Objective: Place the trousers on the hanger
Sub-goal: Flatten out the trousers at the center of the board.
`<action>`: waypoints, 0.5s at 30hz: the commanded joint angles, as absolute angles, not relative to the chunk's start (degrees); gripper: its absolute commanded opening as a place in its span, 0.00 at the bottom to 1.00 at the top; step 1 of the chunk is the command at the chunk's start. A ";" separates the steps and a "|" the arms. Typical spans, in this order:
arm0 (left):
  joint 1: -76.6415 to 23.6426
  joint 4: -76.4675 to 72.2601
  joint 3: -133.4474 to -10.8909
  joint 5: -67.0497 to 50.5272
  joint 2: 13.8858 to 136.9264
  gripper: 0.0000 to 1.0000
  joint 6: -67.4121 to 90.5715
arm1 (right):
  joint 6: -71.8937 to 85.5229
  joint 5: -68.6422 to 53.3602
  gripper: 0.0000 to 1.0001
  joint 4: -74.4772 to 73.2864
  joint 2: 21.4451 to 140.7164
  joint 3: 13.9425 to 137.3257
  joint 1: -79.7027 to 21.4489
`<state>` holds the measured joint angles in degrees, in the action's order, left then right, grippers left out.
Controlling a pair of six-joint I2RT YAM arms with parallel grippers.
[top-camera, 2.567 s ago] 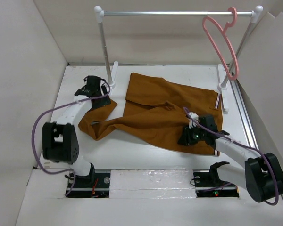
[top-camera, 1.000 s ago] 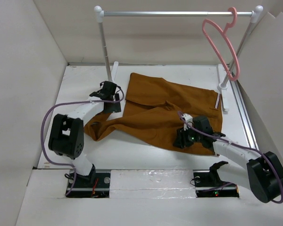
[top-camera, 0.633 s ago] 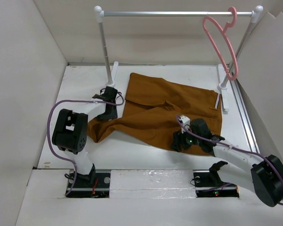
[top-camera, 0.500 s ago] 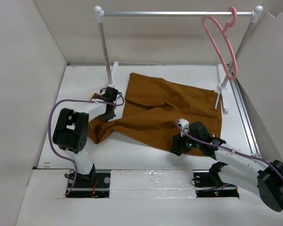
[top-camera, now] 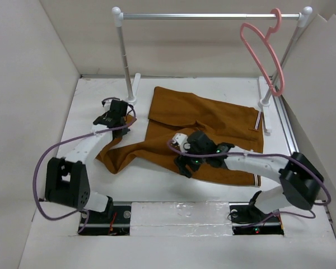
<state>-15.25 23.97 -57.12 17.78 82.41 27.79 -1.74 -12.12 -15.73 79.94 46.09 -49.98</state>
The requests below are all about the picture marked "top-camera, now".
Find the brown trousers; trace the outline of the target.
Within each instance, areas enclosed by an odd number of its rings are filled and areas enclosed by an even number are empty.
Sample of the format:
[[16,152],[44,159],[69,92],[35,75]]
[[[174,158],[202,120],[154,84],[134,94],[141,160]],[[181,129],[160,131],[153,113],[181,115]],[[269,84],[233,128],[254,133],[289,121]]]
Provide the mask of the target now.
[[263,152],[264,137],[259,112],[250,107],[199,97],[193,93],[155,87],[144,141],[117,148],[120,138],[97,155],[113,174],[140,157],[177,173],[177,154],[167,142],[176,133],[203,131],[215,143],[232,143],[242,149]]

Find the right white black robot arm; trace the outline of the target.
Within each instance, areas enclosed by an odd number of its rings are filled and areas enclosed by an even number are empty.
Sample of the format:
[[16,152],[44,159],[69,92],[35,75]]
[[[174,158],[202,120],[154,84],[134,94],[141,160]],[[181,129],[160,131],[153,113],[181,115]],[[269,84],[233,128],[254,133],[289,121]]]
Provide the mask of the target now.
[[261,154],[231,143],[214,143],[204,132],[190,135],[177,133],[168,146],[178,153],[174,163],[179,173],[192,177],[203,164],[228,171],[242,171],[265,177],[279,185],[268,191],[258,191],[246,206],[232,210],[231,221],[250,224],[276,216],[288,206],[311,211],[320,191],[325,191],[323,176],[304,154]]

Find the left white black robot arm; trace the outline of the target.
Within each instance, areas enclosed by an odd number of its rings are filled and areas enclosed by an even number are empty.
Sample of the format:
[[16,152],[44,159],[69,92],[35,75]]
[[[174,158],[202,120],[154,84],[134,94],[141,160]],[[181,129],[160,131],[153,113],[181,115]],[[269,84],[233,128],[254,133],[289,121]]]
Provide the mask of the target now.
[[102,105],[106,103],[108,110],[93,121],[91,132],[81,136],[69,153],[48,161],[45,182],[47,201],[79,211],[89,210],[101,222],[112,219],[113,199],[91,190],[87,167],[106,145],[126,135],[136,119],[133,105],[118,98],[102,101]]

